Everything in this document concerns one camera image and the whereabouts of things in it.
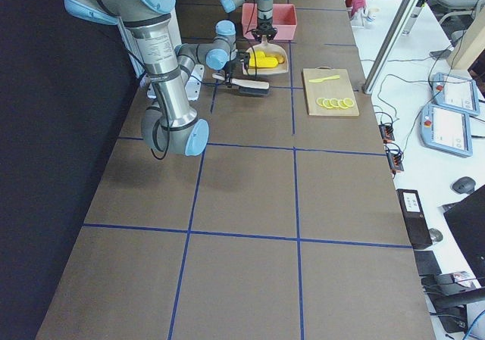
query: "yellow knife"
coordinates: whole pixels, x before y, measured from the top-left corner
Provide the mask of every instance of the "yellow knife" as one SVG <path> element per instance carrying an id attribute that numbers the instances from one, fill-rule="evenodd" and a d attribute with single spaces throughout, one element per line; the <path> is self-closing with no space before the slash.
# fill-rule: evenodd
<path id="1" fill-rule="evenodd" d="M 310 83 L 322 83 L 323 81 L 326 81 L 326 80 L 336 80 L 336 79 L 340 79 L 340 75 L 332 75 L 332 76 L 328 76 L 328 77 L 321 77 L 319 79 L 311 79 L 309 80 Z"/>

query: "cutting board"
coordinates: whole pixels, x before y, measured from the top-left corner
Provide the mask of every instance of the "cutting board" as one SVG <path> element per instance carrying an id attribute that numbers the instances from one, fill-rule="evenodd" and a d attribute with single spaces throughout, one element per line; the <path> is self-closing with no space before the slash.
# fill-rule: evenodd
<path id="1" fill-rule="evenodd" d="M 333 75 L 340 75 L 336 80 L 325 80 L 321 83 L 310 83 L 309 80 L 320 79 Z M 355 100 L 349 74 L 345 69 L 303 69 L 303 81 L 305 85 L 305 97 L 308 115 L 321 117 L 358 117 L 358 106 Z M 347 109 L 328 109 L 317 104 L 319 98 L 351 98 L 355 104 Z"/>

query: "table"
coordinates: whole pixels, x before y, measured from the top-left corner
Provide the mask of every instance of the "table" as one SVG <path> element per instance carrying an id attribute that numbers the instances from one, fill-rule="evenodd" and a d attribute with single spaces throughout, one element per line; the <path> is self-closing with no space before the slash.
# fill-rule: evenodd
<path id="1" fill-rule="evenodd" d="M 291 71 L 264 98 L 208 74 L 204 154 L 154 160 L 137 95 L 38 340 L 433 337 L 371 100 L 355 93 L 356 119 L 307 114 L 303 68 L 364 81 L 343 0 L 275 1 L 297 8 L 278 42 Z M 177 16 L 184 42 L 227 18 L 217 0 Z"/>
<path id="2" fill-rule="evenodd" d="M 398 0 L 368 0 L 369 8 L 379 8 L 377 18 L 370 28 L 354 27 L 355 41 L 359 47 L 359 54 L 367 74 L 372 62 L 386 35 L 394 14 L 401 1 Z M 389 60 L 423 59 L 429 51 L 449 47 L 449 40 L 441 29 L 428 6 L 425 6 L 416 21 L 411 33 L 402 36 L 396 43 Z M 396 143 L 404 148 L 405 140 L 411 130 L 415 117 L 421 107 L 431 98 L 430 88 L 426 81 L 422 83 L 404 83 L 387 74 L 395 74 L 407 80 L 427 80 L 427 76 L 434 60 L 388 62 L 374 87 L 372 101 L 383 111 L 399 118 L 394 124 Z M 433 72 L 448 73 L 450 70 L 446 61 L 438 61 Z M 467 72 L 454 71 L 451 73 L 469 77 Z M 396 107 L 396 112 L 384 101 Z M 471 120 L 471 131 L 482 136 L 485 126 L 476 120 Z M 483 174 L 483 159 L 485 158 L 485 142 L 473 140 L 474 154 L 470 158 L 459 158 L 451 154 L 426 148 L 421 143 L 419 122 L 409 135 L 405 150 L 404 172 L 398 173 L 394 179 L 397 189 L 417 189 L 429 228 L 438 229 L 444 236 L 441 243 L 434 245 L 433 250 L 443 273 L 466 270 L 471 273 L 468 263 L 458 248 L 452 233 L 449 231 L 440 208 L 443 204 L 462 200 L 465 195 L 459 195 L 451 190 L 451 185 L 462 176 L 470 176 L 477 182 L 477 188 L 485 184 Z M 436 338 L 445 339 L 445 332 L 438 319 L 433 319 Z"/>

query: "white desk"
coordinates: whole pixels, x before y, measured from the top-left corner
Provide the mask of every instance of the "white desk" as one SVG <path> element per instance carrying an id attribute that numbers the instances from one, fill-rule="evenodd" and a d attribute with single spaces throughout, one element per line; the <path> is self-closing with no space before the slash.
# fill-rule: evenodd
<path id="1" fill-rule="evenodd" d="M 379 8 L 376 20 L 370 25 L 370 28 L 352 28 L 362 60 L 376 58 L 400 2 L 400 0 L 368 0 L 369 8 Z M 430 51 L 447 47 L 449 47 L 449 40 L 429 7 L 426 6 L 411 33 L 399 38 L 389 60 L 422 59 L 428 57 Z M 433 59 L 419 62 L 388 62 L 374 87 L 373 104 L 379 105 L 383 111 L 394 116 L 394 110 L 377 97 L 380 84 L 385 76 L 392 73 L 406 80 L 427 80 L 433 63 Z M 362 61 L 366 75 L 372 64 L 371 61 Z M 446 60 L 442 60 L 436 63 L 433 73 L 440 71 L 448 73 L 449 70 L 450 67 Z M 388 76 L 383 84 L 380 97 L 396 107 L 399 120 L 394 123 L 394 135 L 396 144 L 404 148 L 414 119 L 422 106 L 431 99 L 430 87 L 427 82 L 405 83 Z M 485 105 L 482 104 L 480 107 L 482 112 L 485 111 Z M 483 119 L 485 114 L 482 113 L 480 117 Z M 389 119 L 383 117 L 383 122 L 387 121 Z M 472 120 L 471 131 L 472 134 L 485 136 L 485 124 Z M 443 241 L 430 248 L 433 249 L 443 273 L 460 270 L 471 273 L 470 267 L 446 225 L 440 207 L 442 204 L 461 201 L 465 197 L 465 195 L 456 194 L 451 190 L 451 185 L 458 178 L 463 176 L 474 178 L 477 182 L 476 188 L 485 184 L 485 140 L 474 139 L 472 146 L 474 154 L 470 158 L 459 158 L 426 148 L 421 142 L 419 121 L 417 121 L 405 150 L 403 161 L 405 171 L 398 173 L 394 179 L 397 189 L 418 190 L 428 227 L 436 228 L 443 234 Z M 445 332 L 437 318 L 433 318 L 433 327 L 436 339 L 446 339 Z M 462 336 L 462 333 L 457 333 L 455 338 L 460 339 Z"/>

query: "pink bin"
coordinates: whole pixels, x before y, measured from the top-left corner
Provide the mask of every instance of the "pink bin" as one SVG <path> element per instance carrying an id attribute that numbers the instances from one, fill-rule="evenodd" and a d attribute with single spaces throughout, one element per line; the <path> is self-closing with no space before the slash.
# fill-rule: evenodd
<path id="1" fill-rule="evenodd" d="M 244 33 L 244 36 L 247 39 L 252 39 L 251 30 L 256 28 L 257 16 L 258 9 L 255 4 L 244 3 L 242 5 L 242 33 Z M 273 27 L 278 29 L 274 41 L 293 39 L 296 30 L 295 5 L 273 5 Z"/>

